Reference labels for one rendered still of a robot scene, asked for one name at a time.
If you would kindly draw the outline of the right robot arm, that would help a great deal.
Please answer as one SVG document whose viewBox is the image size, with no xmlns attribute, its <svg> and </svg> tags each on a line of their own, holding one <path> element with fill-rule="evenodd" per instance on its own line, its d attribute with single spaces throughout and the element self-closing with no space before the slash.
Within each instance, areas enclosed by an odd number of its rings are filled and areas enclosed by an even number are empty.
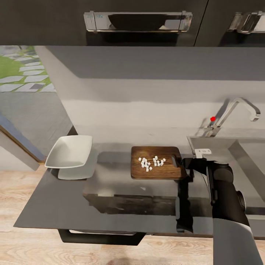
<svg viewBox="0 0 265 265">
<path fill-rule="evenodd" d="M 210 149 L 194 149 L 193 158 L 177 159 L 185 169 L 207 177 L 213 217 L 213 265 L 264 265 L 245 215 L 245 199 L 233 185 L 228 163 L 207 161 Z"/>
</svg>

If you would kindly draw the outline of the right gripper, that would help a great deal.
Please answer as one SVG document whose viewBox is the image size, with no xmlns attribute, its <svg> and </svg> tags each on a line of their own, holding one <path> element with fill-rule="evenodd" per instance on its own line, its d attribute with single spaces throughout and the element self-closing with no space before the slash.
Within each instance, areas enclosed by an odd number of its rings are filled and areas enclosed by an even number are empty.
<svg viewBox="0 0 265 265">
<path fill-rule="evenodd" d="M 194 170 L 196 170 L 196 171 L 198 171 L 198 172 L 200 172 L 199 171 L 199 169 L 198 169 L 198 165 L 202 162 L 202 161 L 207 161 L 207 159 L 206 158 L 195 158 L 195 159 L 193 159 L 193 158 L 185 158 L 185 159 L 182 159 L 182 160 L 180 160 L 180 159 L 177 159 L 177 161 L 178 161 L 178 163 L 181 165 L 181 166 L 184 166 L 184 168 L 185 169 L 194 169 Z"/>
</svg>

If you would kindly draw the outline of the bowl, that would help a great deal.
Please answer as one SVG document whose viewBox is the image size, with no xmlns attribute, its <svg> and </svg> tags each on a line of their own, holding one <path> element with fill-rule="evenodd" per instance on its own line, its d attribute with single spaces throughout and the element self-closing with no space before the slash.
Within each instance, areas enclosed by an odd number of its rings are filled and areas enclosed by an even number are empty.
<svg viewBox="0 0 265 265">
<path fill-rule="evenodd" d="M 84 166 L 89 158 L 93 137 L 70 135 L 60 137 L 46 160 L 45 167 L 76 168 Z"/>
</svg>

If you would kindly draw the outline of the cutting board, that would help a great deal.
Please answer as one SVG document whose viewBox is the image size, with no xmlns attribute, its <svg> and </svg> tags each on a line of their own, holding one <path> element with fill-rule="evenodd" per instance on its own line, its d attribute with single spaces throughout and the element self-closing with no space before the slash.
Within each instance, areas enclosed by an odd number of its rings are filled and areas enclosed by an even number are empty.
<svg viewBox="0 0 265 265">
<path fill-rule="evenodd" d="M 187 172 L 184 166 L 181 166 L 178 161 L 178 167 L 174 166 L 172 155 L 177 159 L 182 160 L 180 151 L 176 146 L 133 146 L 131 148 L 131 176 L 133 178 L 154 178 L 154 179 L 184 179 L 187 177 Z M 155 156 L 160 166 L 154 166 L 153 161 Z M 141 158 L 141 161 L 139 161 Z M 149 171 L 145 166 L 142 167 L 142 160 L 147 159 Z M 151 169 L 150 169 L 151 168 Z"/>
</svg>

